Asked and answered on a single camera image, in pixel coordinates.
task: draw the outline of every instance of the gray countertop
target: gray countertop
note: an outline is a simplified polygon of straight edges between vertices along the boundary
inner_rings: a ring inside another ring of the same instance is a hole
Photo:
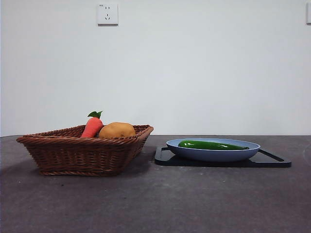
[[[290,168],[158,166],[184,137],[255,142]],[[3,233],[310,233],[311,136],[151,135],[116,177],[43,176],[17,136],[1,138]]]

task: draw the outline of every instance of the electrical outlet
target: electrical outlet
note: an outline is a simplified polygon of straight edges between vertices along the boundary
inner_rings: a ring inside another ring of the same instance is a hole
[[[97,7],[97,25],[118,25],[118,4],[107,3],[98,4]]]

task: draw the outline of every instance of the brown woven basket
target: brown woven basket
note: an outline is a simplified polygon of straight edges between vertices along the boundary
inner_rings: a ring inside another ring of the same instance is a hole
[[[125,138],[80,138],[85,125],[19,137],[43,175],[115,176],[136,157],[153,131],[134,125]]]

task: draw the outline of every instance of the carrot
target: carrot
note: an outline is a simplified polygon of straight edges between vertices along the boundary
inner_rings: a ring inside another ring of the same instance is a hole
[[[101,117],[100,112],[91,112],[88,117],[92,117],[86,123],[86,127],[81,135],[81,137],[95,137],[96,133],[104,126],[102,121],[100,120]]]

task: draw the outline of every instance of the cucumber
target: cucumber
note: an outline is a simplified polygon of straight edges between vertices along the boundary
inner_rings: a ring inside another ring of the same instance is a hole
[[[178,144],[179,147],[204,149],[204,150],[247,150],[248,147],[240,147],[226,143],[204,142],[194,140],[184,140]]]

